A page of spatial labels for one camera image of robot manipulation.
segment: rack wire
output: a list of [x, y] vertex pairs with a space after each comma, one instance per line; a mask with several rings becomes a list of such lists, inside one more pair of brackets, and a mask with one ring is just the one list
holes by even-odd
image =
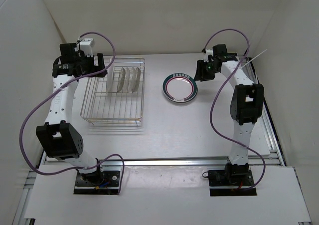
[[[104, 56], [105, 64], [109, 57]], [[139, 68], [141, 75], [135, 92], [117, 92], [121, 69]], [[81, 117], [94, 125], [140, 127], [143, 117], [145, 59], [115, 58], [114, 66], [104, 78], [89, 78], [81, 108]]]

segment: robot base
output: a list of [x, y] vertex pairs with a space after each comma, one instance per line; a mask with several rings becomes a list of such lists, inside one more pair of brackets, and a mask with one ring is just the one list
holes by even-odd
[[211, 197], [222, 196], [256, 196], [256, 189], [245, 190], [254, 185], [253, 175], [250, 170], [245, 177], [240, 180], [230, 181], [225, 176], [225, 170], [209, 170], [209, 191]]
[[[92, 184], [83, 180], [80, 173], [77, 173], [73, 194], [92, 195], [117, 195], [119, 193], [120, 171], [103, 171], [104, 180], [100, 184]], [[97, 186], [108, 182], [107, 186], [96, 189]]]

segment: gray wall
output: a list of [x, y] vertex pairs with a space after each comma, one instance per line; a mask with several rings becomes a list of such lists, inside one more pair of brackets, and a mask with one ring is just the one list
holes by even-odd
[[254, 63], [314, 224], [319, 224], [318, 8], [319, 0], [283, 0], [256, 49], [268, 51]]
[[[220, 29], [245, 32], [253, 53], [280, 0], [44, 0], [67, 42], [95, 30], [110, 37], [118, 54], [200, 52]], [[218, 36], [243, 53], [245, 40], [234, 32]], [[97, 38], [96, 51], [110, 52]]]
[[[27, 113], [52, 91], [52, 61], [60, 38], [42, 0], [0, 0], [0, 221], [12, 224], [29, 167], [18, 137]], [[24, 143], [35, 164], [42, 151], [35, 127], [48, 107], [27, 124]]]

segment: wire dish drainer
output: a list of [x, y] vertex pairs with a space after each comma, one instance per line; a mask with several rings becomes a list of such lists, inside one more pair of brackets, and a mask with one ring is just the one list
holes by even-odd
[[[105, 65], [109, 60], [109, 57], [104, 56]], [[135, 92], [117, 92], [122, 68], [132, 70], [137, 67], [141, 70], [140, 78], [136, 81], [131, 73], [129, 83], [138, 83], [138, 89]], [[88, 79], [81, 117], [94, 125], [140, 127], [143, 117], [144, 81], [143, 58], [115, 58], [104, 78]]]

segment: purple cable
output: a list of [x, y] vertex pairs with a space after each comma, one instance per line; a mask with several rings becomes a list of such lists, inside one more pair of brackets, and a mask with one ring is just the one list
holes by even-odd
[[217, 98], [218, 98], [218, 96], [220, 95], [220, 92], [221, 92], [222, 89], [225, 87], [225, 85], [226, 85], [227, 82], [230, 80], [230, 78], [236, 73], [236, 71], [238, 70], [239, 66], [240, 66], [241, 63], [244, 61], [244, 59], [246, 58], [246, 56], [248, 55], [249, 48], [250, 48], [249, 39], [247, 38], [247, 36], [246, 36], [243, 32], [241, 32], [241, 31], [239, 31], [239, 30], [237, 30], [237, 29], [228, 28], [228, 29], [222, 29], [222, 30], [216, 32], [215, 34], [213, 34], [213, 35], [209, 38], [209, 40], [207, 41], [207, 43], [206, 43], [206, 45], [205, 45], [205, 49], [206, 49], [207, 45], [209, 44], [209, 42], [211, 41], [211, 39], [213, 39], [217, 34], [219, 34], [219, 33], [221, 33], [221, 32], [224, 32], [224, 31], [228, 31], [228, 30], [232, 30], [232, 31], [238, 32], [238, 33], [242, 34], [242, 35], [245, 37], [246, 42], [247, 42], [247, 50], [246, 50], [246, 53], [244, 54], [244, 57], [239, 60], [239, 62], [238, 62], [238, 64], [237, 64], [236, 68], [234, 69], [234, 71], [230, 74], [230, 76], [225, 80], [225, 82], [224, 82], [224, 83], [222, 84], [222, 86], [219, 88], [219, 90], [218, 90], [218, 92], [217, 92], [217, 94], [216, 94], [216, 96], [215, 96], [215, 98], [214, 98], [214, 101], [213, 101], [213, 104], [212, 104], [212, 106], [211, 106], [211, 109], [210, 109], [209, 119], [210, 119], [210, 125], [211, 125], [211, 127], [213, 128], [213, 130], [216, 132], [216, 134], [218, 134], [220, 137], [222, 137], [222, 138], [224, 138], [224, 139], [227, 139], [227, 140], [229, 140], [229, 141], [231, 141], [231, 142], [234, 142], [234, 143], [236, 143], [236, 144], [239, 144], [240, 146], [242, 146], [242, 147], [244, 147], [244, 148], [247, 148], [249, 151], [251, 151], [251, 152], [255, 153], [256, 155], [258, 155], [258, 156], [260, 157], [260, 159], [263, 161], [263, 172], [262, 172], [262, 174], [261, 174], [259, 180], [258, 180], [254, 185], [252, 185], [252, 186], [250, 186], [250, 187], [248, 187], [248, 188], [246, 188], [246, 189], [242, 189], [242, 190], [249, 190], [249, 189], [254, 188], [256, 185], [258, 185], [258, 184], [260, 183], [260, 181], [263, 179], [263, 177], [264, 177], [264, 175], [265, 175], [265, 171], [266, 171], [266, 162], [265, 162], [265, 159], [264, 159], [257, 151], [255, 151], [255, 150], [253, 150], [253, 149], [251, 149], [251, 148], [248, 148], [246, 145], [240, 143], [239, 141], [236, 141], [236, 140], [234, 140], [234, 139], [228, 138], [227, 136], [221, 134], [221, 133], [215, 128], [215, 126], [214, 126], [214, 124], [213, 124], [213, 118], [212, 118], [213, 110], [214, 110], [214, 107], [215, 107]]
[[[77, 78], [74, 78], [74, 79], [71, 79], [69, 80], [68, 82], [66, 82], [65, 84], [63, 84], [58, 90], [56, 90], [54, 93], [52, 93], [49, 97], [47, 97], [46, 99], [44, 99], [41, 103], [39, 103], [34, 109], [31, 110], [31, 112], [27, 115], [27, 117], [24, 119], [22, 125], [21, 125], [21, 128], [20, 128], [20, 134], [19, 134], [19, 145], [20, 145], [20, 150], [21, 150], [21, 153], [23, 155], [23, 158], [24, 160], [26, 161], [26, 163], [29, 165], [29, 167], [35, 171], [37, 174], [40, 174], [40, 175], [46, 175], [46, 176], [50, 176], [50, 175], [56, 175], [56, 174], [60, 174], [60, 173], [63, 173], [65, 171], [69, 171], [69, 170], [73, 170], [73, 169], [83, 169], [81, 167], [71, 167], [71, 168], [67, 168], [67, 169], [63, 169], [61, 171], [57, 171], [57, 172], [54, 172], [54, 173], [44, 173], [44, 172], [41, 172], [39, 171], [36, 167], [34, 167], [32, 165], [32, 163], [30, 162], [29, 158], [27, 157], [26, 153], [25, 153], [25, 150], [24, 150], [24, 147], [23, 147], [23, 141], [22, 141], [22, 138], [23, 138], [23, 131], [24, 131], [24, 128], [25, 128], [25, 125], [26, 123], [28, 122], [28, 120], [30, 119], [30, 117], [32, 116], [32, 114], [37, 111], [43, 104], [45, 104], [46, 102], [48, 102], [50, 99], [52, 99], [53, 97], [55, 97], [61, 89], [65, 88], [68, 84], [76, 81], [76, 80], [79, 80], [79, 79], [83, 79], [83, 78], [86, 78], [86, 77], [90, 77], [90, 76], [94, 76], [94, 75], [97, 75], [99, 73], [102, 73], [104, 72], [105, 70], [107, 70], [114, 62], [114, 59], [115, 59], [115, 48], [114, 48], [114, 45], [113, 43], [104, 35], [98, 33], [98, 32], [87, 32], [87, 33], [84, 33], [82, 35], [80, 35], [80, 37], [83, 37], [87, 34], [96, 34], [96, 35], [99, 35], [101, 37], [103, 37], [105, 40], [108, 41], [108, 43], [111, 45], [112, 47], [112, 50], [113, 50], [113, 57], [112, 57], [112, 60], [111, 62], [102, 70], [100, 71], [97, 71], [97, 72], [94, 72], [94, 73], [90, 73], [90, 74], [86, 74], [86, 75], [82, 75], [82, 76], [79, 76]], [[122, 164], [123, 164], [123, 170], [122, 170], [122, 175], [121, 175], [121, 180], [120, 180], [120, 184], [119, 184], [119, 193], [121, 191], [121, 187], [122, 187], [122, 178], [123, 178], [123, 174], [124, 174], [124, 167], [125, 167], [125, 164], [124, 164], [124, 159], [122, 158], [121, 155], [119, 154], [112, 154], [108, 157], [106, 157], [105, 159], [103, 159], [101, 162], [99, 162], [97, 165], [94, 165], [92, 167], [89, 167], [89, 168], [86, 168], [86, 169], [94, 169], [98, 166], [100, 166], [103, 162], [105, 162], [106, 160], [108, 160], [110, 157], [114, 157], [114, 156], [118, 156], [121, 161], [122, 161]]]

